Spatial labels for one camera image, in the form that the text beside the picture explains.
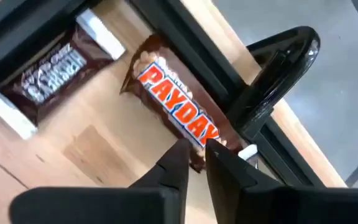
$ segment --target gray floor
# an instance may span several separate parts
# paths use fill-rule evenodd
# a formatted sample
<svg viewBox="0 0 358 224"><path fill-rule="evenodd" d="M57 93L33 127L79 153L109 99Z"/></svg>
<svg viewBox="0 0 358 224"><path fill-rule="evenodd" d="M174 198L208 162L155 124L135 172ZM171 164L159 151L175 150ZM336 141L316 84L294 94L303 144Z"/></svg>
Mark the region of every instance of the gray floor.
<svg viewBox="0 0 358 224"><path fill-rule="evenodd" d="M245 44L296 26L316 29L318 58L285 99L346 180L358 166L358 13L351 0L213 1Z"/></svg>

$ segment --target payday candy bar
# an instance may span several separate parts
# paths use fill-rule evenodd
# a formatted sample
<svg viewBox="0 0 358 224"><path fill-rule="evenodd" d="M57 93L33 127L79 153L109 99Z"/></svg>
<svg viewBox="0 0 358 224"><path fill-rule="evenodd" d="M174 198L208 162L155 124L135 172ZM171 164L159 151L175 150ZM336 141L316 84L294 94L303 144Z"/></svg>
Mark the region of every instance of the payday candy bar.
<svg viewBox="0 0 358 224"><path fill-rule="evenodd" d="M195 151L190 165L204 168L208 138L230 150L246 147L206 90L158 35L151 35L132 58L121 92L138 96L178 138L189 139Z"/></svg>
<svg viewBox="0 0 358 224"><path fill-rule="evenodd" d="M23 138L124 47L89 9L38 59L0 83L0 116Z"/></svg>

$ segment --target brown wrapper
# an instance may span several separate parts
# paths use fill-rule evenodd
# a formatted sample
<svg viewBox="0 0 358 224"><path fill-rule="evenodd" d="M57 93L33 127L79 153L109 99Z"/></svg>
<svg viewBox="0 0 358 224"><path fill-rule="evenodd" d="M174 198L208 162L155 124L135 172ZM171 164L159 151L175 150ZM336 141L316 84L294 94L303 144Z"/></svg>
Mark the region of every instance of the brown wrapper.
<svg viewBox="0 0 358 224"><path fill-rule="evenodd" d="M146 74L149 74L152 69L156 68L163 72L165 78L155 83L146 82L144 78ZM173 88L167 97L162 94L164 87L156 87L158 84L162 85L162 81L173 83ZM177 104L175 107L167 107L167 105L169 105L167 102L173 98L173 89L175 88L181 90L181 93L178 93L179 91L176 90L177 96L186 95L186 100L184 100L183 103ZM247 145L247 143L238 136L235 130L233 130L230 122L208 95L207 91L169 48L168 44L158 35L151 35L134 54L121 88L121 93L127 91L138 96L143 104L158 113L163 124L176 137L188 138L193 143L195 150L191 153L190 165L198 172L205 166L204 141L200 141L200 139L202 139L203 135L205 136L205 134L208 133L208 128L214 126L214 128L219 131L219 136L215 134L211 136L235 153ZM181 107L184 107L188 101L197 107L198 114L188 123L182 123L181 121L186 119L177 119L177 116L174 115L178 114L175 112L181 110ZM197 129L194 128L195 120L200 116L208 118L208 125L205 126L204 131L202 133L198 132L201 133L201 135L195 134Z"/></svg>
<svg viewBox="0 0 358 224"><path fill-rule="evenodd" d="M0 84L0 93L38 125L66 97L113 61L76 24L21 74Z"/></svg>

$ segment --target orange payday logo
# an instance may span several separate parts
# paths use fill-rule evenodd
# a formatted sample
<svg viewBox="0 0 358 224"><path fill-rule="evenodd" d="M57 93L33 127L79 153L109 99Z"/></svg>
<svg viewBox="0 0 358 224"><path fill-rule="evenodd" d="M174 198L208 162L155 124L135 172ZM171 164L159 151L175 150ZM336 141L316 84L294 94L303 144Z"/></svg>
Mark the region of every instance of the orange payday logo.
<svg viewBox="0 0 358 224"><path fill-rule="evenodd" d="M137 79L200 146L205 147L209 138L219 137L212 121L155 62Z"/></svg>

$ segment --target candy bar wrapper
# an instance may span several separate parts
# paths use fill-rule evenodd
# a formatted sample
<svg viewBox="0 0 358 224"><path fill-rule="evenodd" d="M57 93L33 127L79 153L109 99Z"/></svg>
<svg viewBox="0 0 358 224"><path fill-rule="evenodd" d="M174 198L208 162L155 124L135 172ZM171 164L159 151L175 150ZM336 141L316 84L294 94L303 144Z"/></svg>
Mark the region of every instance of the candy bar wrapper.
<svg viewBox="0 0 358 224"><path fill-rule="evenodd" d="M193 143L190 166L198 172L205 165L208 138L235 152L247 145L194 75L156 34L133 56L121 89L126 91L159 114L174 135Z"/></svg>
<svg viewBox="0 0 358 224"><path fill-rule="evenodd" d="M89 9L48 47L0 83L0 116L24 139L65 98L125 51Z"/></svg>

